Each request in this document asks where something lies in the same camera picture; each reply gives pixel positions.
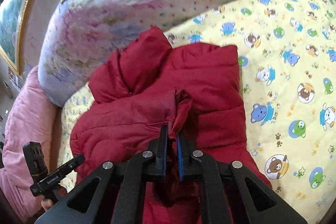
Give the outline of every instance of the gold picture frame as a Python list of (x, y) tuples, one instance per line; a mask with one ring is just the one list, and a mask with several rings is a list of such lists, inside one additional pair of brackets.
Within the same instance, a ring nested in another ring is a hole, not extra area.
[(31, 6), (32, 0), (4, 0), (0, 5), (0, 54), (18, 75), (24, 67), (22, 41)]

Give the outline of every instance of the red jacket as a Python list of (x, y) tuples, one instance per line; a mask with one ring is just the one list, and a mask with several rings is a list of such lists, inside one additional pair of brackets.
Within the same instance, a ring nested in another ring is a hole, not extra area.
[[(77, 183), (104, 161), (127, 161), (146, 150), (167, 123), (171, 153), (183, 128), (198, 149), (218, 161), (240, 160), (270, 186), (246, 150), (236, 46), (195, 43), (173, 49), (153, 27), (113, 52), (95, 70), (89, 87), (95, 103), (70, 138), (73, 154), (86, 159), (77, 169)], [(200, 223), (197, 187), (178, 183), (176, 164), (169, 168), (169, 199), (175, 203), (165, 207), (148, 183), (143, 223)]]

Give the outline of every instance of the yellow bed sheet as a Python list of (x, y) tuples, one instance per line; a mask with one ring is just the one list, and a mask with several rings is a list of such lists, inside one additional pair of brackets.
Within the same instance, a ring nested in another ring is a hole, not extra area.
[[(335, 17), (335, 0), (238, 0), (165, 33), (172, 47), (238, 46), (247, 149), (311, 224), (336, 197)], [(86, 85), (65, 104), (59, 164), (72, 157), (71, 130), (92, 102)], [(75, 173), (63, 185), (71, 190), (74, 182)]]

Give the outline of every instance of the jacket sleeve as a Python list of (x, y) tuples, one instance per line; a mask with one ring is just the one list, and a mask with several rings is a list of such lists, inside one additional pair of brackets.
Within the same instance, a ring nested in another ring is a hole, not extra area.
[(163, 32), (152, 27), (127, 48), (113, 52), (90, 79), (89, 87), (96, 103), (109, 103), (141, 93), (159, 76), (171, 50)]

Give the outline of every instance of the hand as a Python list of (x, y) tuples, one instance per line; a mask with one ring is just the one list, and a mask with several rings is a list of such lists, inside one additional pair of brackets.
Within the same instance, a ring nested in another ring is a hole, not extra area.
[[(64, 187), (61, 187), (58, 190), (58, 193), (60, 196), (65, 196), (68, 192)], [(44, 198), (41, 201), (41, 205), (45, 211), (48, 211), (52, 206), (54, 206), (54, 203), (51, 201), (51, 199)]]

